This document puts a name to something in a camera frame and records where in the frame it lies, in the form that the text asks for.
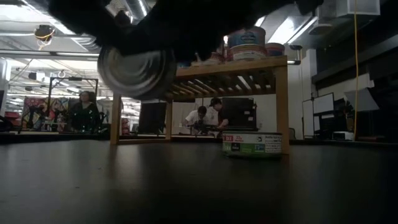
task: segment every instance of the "metal duct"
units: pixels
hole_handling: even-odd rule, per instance
[[[358,17],[373,19],[380,16],[380,6],[386,0],[366,0],[357,2]],[[338,18],[352,19],[354,16],[354,0],[324,0],[318,8],[320,21],[330,21]]]
[[[63,32],[64,34],[66,31],[66,27],[62,25],[58,20],[54,19],[48,12],[47,9],[49,8],[49,4],[47,0],[21,0],[23,3],[25,3],[27,6],[29,6],[31,9],[35,10],[38,13],[41,13],[45,16],[48,16],[50,19],[50,23]],[[90,37],[89,39],[72,39],[74,42],[76,42],[78,45],[82,46],[83,48],[87,49],[89,52],[99,52],[101,50],[100,47],[98,47],[94,41],[94,37]]]
[[[126,2],[126,7],[130,12],[133,23],[138,23],[150,11],[150,7],[146,0],[122,0]]]

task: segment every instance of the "food can label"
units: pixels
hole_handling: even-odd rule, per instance
[[[282,136],[278,134],[224,134],[223,151],[242,153],[282,153]]]
[[[264,46],[266,32],[262,29],[239,30],[228,36],[228,47],[236,47],[243,44]]]
[[[232,56],[233,60],[243,60],[243,59],[264,59],[266,55],[262,52],[258,51],[242,51],[240,53],[236,53]]]

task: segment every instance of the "computer monitor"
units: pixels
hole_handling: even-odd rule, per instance
[[[252,98],[223,98],[222,118],[229,120],[228,126],[256,126],[256,114]]]
[[[162,133],[166,119],[166,103],[142,103],[138,121],[139,133]]]

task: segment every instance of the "colorful poster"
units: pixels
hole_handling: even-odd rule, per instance
[[[52,98],[47,113],[48,98],[29,98],[24,101],[22,128],[34,131],[63,131],[67,122],[68,98]]]

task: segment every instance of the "white shirt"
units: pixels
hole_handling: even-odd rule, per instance
[[[208,124],[210,125],[218,125],[218,111],[215,110],[212,106],[207,108],[206,117],[208,119]]]
[[[195,122],[199,121],[198,111],[191,111],[185,119],[188,121],[189,124],[194,124]],[[203,118],[203,124],[209,124],[209,120],[206,116]]]

